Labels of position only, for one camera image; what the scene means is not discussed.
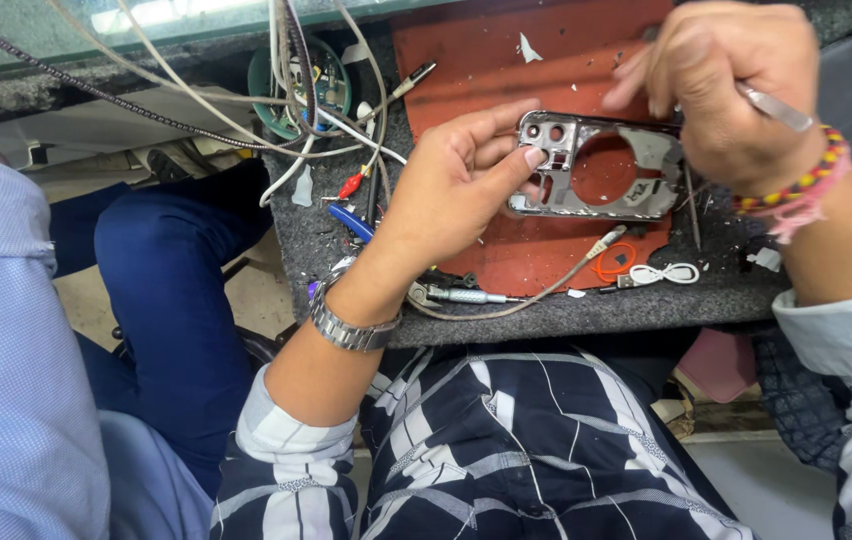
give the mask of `light blue shirt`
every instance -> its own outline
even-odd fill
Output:
[[[212,500],[166,441],[96,411],[49,221],[42,190],[0,164],[0,538],[205,538]]]

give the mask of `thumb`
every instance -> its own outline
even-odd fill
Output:
[[[696,29],[678,35],[666,53],[672,92],[687,121],[713,129],[745,101],[736,92],[730,58],[712,32]]]
[[[474,181],[472,187],[480,191],[483,200],[495,203],[493,212],[526,182],[533,171],[543,163],[546,154],[536,146],[523,146],[496,164],[484,177]]]

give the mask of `knee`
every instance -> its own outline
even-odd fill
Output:
[[[179,208],[157,195],[127,193],[99,215],[94,244],[104,278],[116,272],[135,272],[137,262],[149,261],[170,240],[195,235],[192,221],[183,219]]]

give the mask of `hand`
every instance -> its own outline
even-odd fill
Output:
[[[741,195],[762,196],[816,166],[827,141],[816,126],[797,133],[757,111],[742,80],[806,115],[816,115],[816,32],[796,6],[690,2],[673,9],[658,39],[623,64],[603,107],[618,111],[643,87],[654,117],[682,105],[690,165]]]
[[[369,248],[387,244],[419,276],[476,242],[544,160],[539,148],[516,149],[516,124],[539,107],[538,99],[502,104],[427,129]]]

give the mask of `silicone mat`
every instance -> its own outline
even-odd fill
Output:
[[[644,31],[665,19],[672,6],[671,0],[469,0],[392,19],[401,78],[428,60],[436,62],[432,74],[405,97],[413,138],[460,115],[526,97],[538,97],[549,111],[607,116],[600,103],[612,86],[613,69],[642,48]],[[542,60],[525,61],[520,34]],[[646,112],[646,103],[637,100],[616,117],[648,120]],[[573,190],[583,201],[598,204],[622,196],[635,177],[625,141],[600,139],[576,157]],[[459,275],[475,272],[488,292],[533,296],[564,276],[612,225],[498,216],[482,235],[482,245],[476,243],[439,268]],[[649,224],[643,238],[624,237],[636,248],[635,263],[646,263],[666,245],[669,230],[667,217]],[[621,252],[611,251],[603,268],[620,266],[617,255]],[[590,269],[595,265],[558,290],[606,285]]]

